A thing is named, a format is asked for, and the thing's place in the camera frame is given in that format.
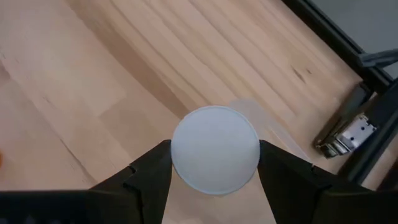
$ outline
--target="wooden surface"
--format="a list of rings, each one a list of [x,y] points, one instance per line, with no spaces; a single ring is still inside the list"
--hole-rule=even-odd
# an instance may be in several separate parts
[[[0,189],[85,189],[205,105],[255,101],[310,142],[359,78],[279,0],[1,0]],[[291,151],[262,124],[259,135]],[[175,174],[165,223],[274,223],[256,175],[225,197]]]

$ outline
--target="wooden table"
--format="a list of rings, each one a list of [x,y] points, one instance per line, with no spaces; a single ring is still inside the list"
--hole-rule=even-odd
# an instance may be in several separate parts
[[[336,172],[310,143],[360,81],[279,0],[0,0],[0,59],[2,190],[91,187],[241,99]],[[275,221],[257,175],[225,197],[174,175],[164,222]]]

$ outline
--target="wood grain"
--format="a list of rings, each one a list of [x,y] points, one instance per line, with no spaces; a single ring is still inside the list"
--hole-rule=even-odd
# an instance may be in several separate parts
[[[359,78],[279,0],[1,0],[0,59],[0,189],[91,187],[190,111],[243,99],[316,165],[346,159],[310,142]],[[164,222],[274,219],[257,175],[210,197],[174,174]]]

